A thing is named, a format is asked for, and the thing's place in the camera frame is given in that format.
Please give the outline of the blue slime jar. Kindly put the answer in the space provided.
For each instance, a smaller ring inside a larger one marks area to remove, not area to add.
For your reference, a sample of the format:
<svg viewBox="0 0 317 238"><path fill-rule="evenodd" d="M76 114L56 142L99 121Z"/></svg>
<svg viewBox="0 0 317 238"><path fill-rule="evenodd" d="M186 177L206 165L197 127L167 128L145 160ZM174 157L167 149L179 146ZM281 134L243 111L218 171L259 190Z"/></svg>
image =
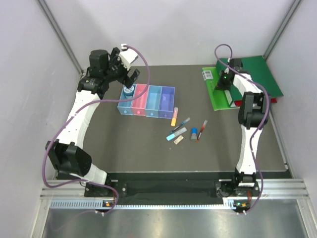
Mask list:
<svg viewBox="0 0 317 238"><path fill-rule="evenodd" d="M123 87L123 95L125 96L126 99L132 98L134 95L135 91L135 86L132 85L130 88L124 86Z"/></svg>

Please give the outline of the light green folder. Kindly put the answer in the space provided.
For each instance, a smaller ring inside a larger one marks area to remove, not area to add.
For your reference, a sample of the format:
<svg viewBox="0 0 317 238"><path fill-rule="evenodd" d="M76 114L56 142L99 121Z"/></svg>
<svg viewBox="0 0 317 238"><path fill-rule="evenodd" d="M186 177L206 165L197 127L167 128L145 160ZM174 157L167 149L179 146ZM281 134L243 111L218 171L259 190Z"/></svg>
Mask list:
<svg viewBox="0 0 317 238"><path fill-rule="evenodd" d="M214 111L237 108L228 90L216 90L219 74L215 67L203 67L202 76Z"/></svg>

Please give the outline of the red folder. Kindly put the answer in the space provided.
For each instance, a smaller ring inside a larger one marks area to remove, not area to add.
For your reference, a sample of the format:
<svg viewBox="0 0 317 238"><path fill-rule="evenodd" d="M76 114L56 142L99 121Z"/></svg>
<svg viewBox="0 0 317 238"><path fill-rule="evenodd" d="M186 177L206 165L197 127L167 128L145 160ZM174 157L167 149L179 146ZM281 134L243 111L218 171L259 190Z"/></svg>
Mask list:
<svg viewBox="0 0 317 238"><path fill-rule="evenodd" d="M277 103L277 99L276 98L271 98L271 103ZM240 107L242 105L242 100L237 100L237 101L234 101L234 105L236 107Z"/></svg>

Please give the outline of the pink drawer box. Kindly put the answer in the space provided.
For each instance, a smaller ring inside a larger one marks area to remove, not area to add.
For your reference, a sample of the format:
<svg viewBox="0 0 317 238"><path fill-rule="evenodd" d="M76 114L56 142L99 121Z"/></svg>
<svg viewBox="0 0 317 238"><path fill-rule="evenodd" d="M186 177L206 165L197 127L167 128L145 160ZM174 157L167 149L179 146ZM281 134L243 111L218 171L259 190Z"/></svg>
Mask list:
<svg viewBox="0 0 317 238"><path fill-rule="evenodd" d="M147 86L146 84L137 84L134 97L141 94L145 90L146 86ZM133 115L135 116L146 115L145 107L147 104L148 91L149 91L149 88L147 88L144 94L142 94L138 99L135 99L132 101L131 109L132 109Z"/></svg>

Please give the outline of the dark green binder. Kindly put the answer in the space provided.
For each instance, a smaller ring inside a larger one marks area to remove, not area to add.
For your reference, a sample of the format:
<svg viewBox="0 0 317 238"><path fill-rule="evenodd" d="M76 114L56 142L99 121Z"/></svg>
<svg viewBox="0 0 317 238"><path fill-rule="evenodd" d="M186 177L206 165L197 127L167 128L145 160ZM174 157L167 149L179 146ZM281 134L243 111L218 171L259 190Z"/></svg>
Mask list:
<svg viewBox="0 0 317 238"><path fill-rule="evenodd" d="M241 58L241 61L243 69L250 73L254 82L261 84L266 89L271 98L278 99L283 96L263 56ZM242 100L242 95L236 87L231 86L229 92L233 101Z"/></svg>

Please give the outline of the purple drawer box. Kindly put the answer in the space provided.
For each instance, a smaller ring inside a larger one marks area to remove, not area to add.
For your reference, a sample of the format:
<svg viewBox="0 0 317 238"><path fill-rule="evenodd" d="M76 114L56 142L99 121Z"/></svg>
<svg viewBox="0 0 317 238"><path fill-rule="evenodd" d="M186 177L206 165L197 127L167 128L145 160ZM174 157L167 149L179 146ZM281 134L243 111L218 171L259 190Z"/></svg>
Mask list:
<svg viewBox="0 0 317 238"><path fill-rule="evenodd" d="M171 119L174 111L175 88L163 86L160 97L159 118Z"/></svg>

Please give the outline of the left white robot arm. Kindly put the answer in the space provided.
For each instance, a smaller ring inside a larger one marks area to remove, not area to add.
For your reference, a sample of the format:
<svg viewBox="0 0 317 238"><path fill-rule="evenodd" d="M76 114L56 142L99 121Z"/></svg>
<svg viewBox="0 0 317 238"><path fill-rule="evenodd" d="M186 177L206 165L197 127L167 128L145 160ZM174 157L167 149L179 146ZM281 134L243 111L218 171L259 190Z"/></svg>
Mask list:
<svg viewBox="0 0 317 238"><path fill-rule="evenodd" d="M112 192L107 172L92 162L92 157L84 151L86 131L96 108L101 103L109 84L118 81L131 88L138 78L139 70L129 75L131 64L138 53L126 44L120 48L93 50L89 55L89 67L78 83L75 101L65 125L46 145L45 158L59 172L75 176L86 182L96 183L95 191L100 196Z"/></svg>

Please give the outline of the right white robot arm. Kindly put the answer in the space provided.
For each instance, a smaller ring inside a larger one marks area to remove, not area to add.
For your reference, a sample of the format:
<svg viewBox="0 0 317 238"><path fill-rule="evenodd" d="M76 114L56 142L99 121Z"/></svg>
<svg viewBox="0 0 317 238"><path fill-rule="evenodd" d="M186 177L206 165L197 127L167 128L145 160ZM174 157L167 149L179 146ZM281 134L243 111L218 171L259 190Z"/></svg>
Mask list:
<svg viewBox="0 0 317 238"><path fill-rule="evenodd" d="M228 197L232 194L243 196L257 187L256 155L258 142L269 115L270 96L260 84L254 82L250 73L243 69L241 59L221 59L218 63L226 67L221 72L216 90L235 87L242 96L238 122L242 129L240 157L231 182L222 182L218 193Z"/></svg>

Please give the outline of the red pen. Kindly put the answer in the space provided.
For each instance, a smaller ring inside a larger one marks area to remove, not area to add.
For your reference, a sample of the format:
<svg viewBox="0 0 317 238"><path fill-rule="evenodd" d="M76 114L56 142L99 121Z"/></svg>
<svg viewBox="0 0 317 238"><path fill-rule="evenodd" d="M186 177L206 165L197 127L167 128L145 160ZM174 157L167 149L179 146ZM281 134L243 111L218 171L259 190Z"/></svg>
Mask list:
<svg viewBox="0 0 317 238"><path fill-rule="evenodd" d="M199 131L199 133L198 133L196 142L198 142L198 141L200 140L201 135L202 135L202 133L203 133L203 131L204 131L204 129L205 129L207 123L208 123L208 121L207 121L207 120L204 120L203 125L202 125L202 127L201 127L201 129L200 129L200 131Z"/></svg>

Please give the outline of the dark blue pen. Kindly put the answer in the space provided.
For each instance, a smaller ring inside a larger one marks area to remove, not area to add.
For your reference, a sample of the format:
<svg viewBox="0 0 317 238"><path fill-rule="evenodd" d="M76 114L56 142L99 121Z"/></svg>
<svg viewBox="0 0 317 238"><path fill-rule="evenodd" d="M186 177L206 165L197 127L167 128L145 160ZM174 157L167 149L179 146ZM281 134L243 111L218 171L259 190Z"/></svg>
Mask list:
<svg viewBox="0 0 317 238"><path fill-rule="evenodd" d="M178 130L180 127L182 127L183 125L185 125L188 121L190 121L190 118L185 119L180 125L176 126L176 127L170 132L170 134L173 134L176 130Z"/></svg>

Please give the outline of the grey blue glue stick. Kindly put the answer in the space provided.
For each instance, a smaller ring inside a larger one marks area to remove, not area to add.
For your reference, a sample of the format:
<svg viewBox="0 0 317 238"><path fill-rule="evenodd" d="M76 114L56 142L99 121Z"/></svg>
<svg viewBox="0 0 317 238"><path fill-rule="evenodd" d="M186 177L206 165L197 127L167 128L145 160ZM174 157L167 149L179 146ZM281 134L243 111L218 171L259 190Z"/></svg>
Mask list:
<svg viewBox="0 0 317 238"><path fill-rule="evenodd" d="M192 141L196 141L198 138L198 131L197 131L197 128L193 127L191 129L191 140Z"/></svg>

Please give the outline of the beige eraser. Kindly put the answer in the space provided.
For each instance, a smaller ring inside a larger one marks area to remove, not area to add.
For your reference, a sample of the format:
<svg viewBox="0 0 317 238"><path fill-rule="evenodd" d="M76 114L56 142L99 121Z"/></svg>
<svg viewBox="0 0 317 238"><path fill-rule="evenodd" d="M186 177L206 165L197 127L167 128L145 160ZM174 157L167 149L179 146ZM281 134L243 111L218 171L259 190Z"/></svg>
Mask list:
<svg viewBox="0 0 317 238"><path fill-rule="evenodd" d="M174 140L174 144L177 145L179 142L181 142L184 139L184 137L182 135L178 136L175 140Z"/></svg>

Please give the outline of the light blue highlighter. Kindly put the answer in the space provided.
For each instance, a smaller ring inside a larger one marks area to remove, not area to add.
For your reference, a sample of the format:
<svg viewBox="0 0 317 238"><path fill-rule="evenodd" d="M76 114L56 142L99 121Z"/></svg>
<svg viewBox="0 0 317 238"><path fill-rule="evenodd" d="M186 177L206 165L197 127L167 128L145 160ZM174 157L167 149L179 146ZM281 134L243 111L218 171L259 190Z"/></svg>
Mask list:
<svg viewBox="0 0 317 238"><path fill-rule="evenodd" d="M170 134L169 136L166 137L167 141L171 141L172 139L180 136L181 134L185 133L187 131L187 128L181 128L177 130L176 132Z"/></svg>

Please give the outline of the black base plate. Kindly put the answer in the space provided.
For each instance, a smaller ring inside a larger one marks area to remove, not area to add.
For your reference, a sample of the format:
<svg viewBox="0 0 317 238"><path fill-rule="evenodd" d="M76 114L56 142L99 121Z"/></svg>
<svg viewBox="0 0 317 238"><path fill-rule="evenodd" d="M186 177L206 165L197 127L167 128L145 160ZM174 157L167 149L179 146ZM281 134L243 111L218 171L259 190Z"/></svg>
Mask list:
<svg viewBox="0 0 317 238"><path fill-rule="evenodd" d="M109 186L115 188L122 197L141 194L189 194L206 195L208 197L258 196L259 186L236 186L231 180L135 180L110 181Z"/></svg>

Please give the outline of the aluminium front rail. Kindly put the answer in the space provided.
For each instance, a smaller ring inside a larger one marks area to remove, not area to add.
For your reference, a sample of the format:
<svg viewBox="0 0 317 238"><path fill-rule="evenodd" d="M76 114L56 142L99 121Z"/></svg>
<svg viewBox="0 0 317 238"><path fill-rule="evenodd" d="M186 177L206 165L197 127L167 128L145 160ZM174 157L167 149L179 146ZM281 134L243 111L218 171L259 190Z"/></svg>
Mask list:
<svg viewBox="0 0 317 238"><path fill-rule="evenodd" d="M86 188L84 183L69 183L57 188L42 188L41 197L49 199L81 199ZM309 194L302 179L264 179L261 199L308 199Z"/></svg>

